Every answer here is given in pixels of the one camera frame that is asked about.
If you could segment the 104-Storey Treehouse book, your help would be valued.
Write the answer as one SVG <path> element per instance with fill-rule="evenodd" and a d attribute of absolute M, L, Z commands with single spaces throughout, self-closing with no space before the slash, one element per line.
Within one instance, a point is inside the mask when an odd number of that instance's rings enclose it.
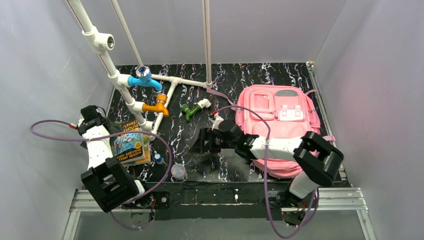
<path fill-rule="evenodd" d="M 127 133 L 113 138 L 112 150 L 122 164 L 145 158 L 144 140 L 141 133 Z"/>

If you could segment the pink student backpack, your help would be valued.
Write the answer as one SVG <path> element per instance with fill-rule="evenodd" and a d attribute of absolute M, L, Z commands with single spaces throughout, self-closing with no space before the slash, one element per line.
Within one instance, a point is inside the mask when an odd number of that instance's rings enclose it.
<path fill-rule="evenodd" d="M 321 122 L 308 96 L 314 92 L 317 90 L 304 93 L 294 86 L 255 84 L 243 89 L 237 105 L 251 109 L 262 117 L 270 126 L 270 138 L 292 139 L 308 131 L 320 134 Z M 268 128 L 259 117 L 243 108 L 231 109 L 235 111 L 235 123 L 245 135 L 267 136 Z M 242 158 L 250 158 L 255 167 L 263 171 L 265 160 L 249 154 Z M 272 158 L 271 153 L 268 153 L 267 167 L 268 174 L 277 179 L 294 178 L 302 172 L 298 163 L 289 158 Z"/>

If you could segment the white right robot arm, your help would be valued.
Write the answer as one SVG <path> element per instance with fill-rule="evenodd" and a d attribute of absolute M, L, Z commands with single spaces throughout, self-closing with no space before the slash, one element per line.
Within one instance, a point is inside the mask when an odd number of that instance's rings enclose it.
<path fill-rule="evenodd" d="M 219 153 L 222 149 L 232 149 L 244 159 L 263 160 L 265 174 L 271 172 L 272 159 L 296 162 L 301 172 L 280 197 L 292 205 L 320 186 L 331 187 L 344 160 L 344 154 L 316 132 L 293 138 L 267 138 L 244 133 L 232 120 L 202 128 L 189 151 L 201 155 Z"/>

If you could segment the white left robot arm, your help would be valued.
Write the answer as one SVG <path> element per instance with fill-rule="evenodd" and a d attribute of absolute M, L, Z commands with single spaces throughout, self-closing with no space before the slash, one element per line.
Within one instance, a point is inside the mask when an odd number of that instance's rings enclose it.
<path fill-rule="evenodd" d="M 123 128 L 102 116 L 98 107 L 89 105 L 80 110 L 77 131 L 88 141 L 81 145 L 88 150 L 87 171 L 81 174 L 84 187 L 99 207 L 108 213 L 122 204 L 133 202 L 145 193 L 140 180 L 135 180 L 114 156 L 110 134 Z"/>

